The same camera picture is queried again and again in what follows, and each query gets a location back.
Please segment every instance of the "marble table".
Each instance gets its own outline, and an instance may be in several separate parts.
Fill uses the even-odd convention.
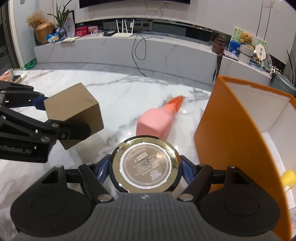
[[[83,83],[100,104],[105,128],[69,150],[64,150],[57,141],[45,164],[0,160],[0,236],[5,241],[17,234],[10,218],[11,204],[46,171],[58,164],[65,168],[77,168],[83,163],[98,162],[120,142],[135,135],[137,118],[142,113],[150,108],[162,107],[175,96],[183,95],[185,100],[167,141],[179,154],[195,164],[199,162],[193,135],[210,92],[153,78],[108,72],[32,70],[26,71],[26,74],[28,76],[22,84],[32,85],[35,91],[46,96]],[[34,107],[15,110],[40,121],[47,120],[46,113]],[[104,186],[116,198],[117,191],[109,178]],[[77,185],[71,187],[79,190]],[[181,193],[185,187],[186,183],[182,180],[174,195]]]

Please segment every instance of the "pink bottle with orange cap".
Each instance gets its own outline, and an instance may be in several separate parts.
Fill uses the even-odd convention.
[[[138,118],[136,135],[150,135],[166,139],[173,125],[173,116],[181,108],[183,96],[170,100],[160,109],[150,109]]]

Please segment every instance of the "television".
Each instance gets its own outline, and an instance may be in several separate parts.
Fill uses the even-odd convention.
[[[120,2],[120,1],[139,1],[139,0],[79,0],[79,8],[89,7],[89,6],[107,3],[107,2]],[[165,1],[190,4],[190,0],[165,0]]]

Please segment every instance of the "knitted basket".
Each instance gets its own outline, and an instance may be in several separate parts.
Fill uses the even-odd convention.
[[[246,45],[241,44],[239,49],[240,49],[241,53],[243,53],[245,55],[248,55],[250,57],[252,57],[254,55],[254,50],[248,48]]]
[[[243,53],[240,53],[239,54],[239,61],[241,61],[241,62],[243,62],[245,64],[249,64],[250,63],[250,59],[251,59],[250,56],[247,56],[247,55],[245,55]]]

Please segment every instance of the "dried flower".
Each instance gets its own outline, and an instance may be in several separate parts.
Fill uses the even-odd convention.
[[[29,17],[26,19],[26,23],[29,27],[37,28],[40,24],[44,23],[43,20],[43,13],[42,12],[35,12],[32,13]]]

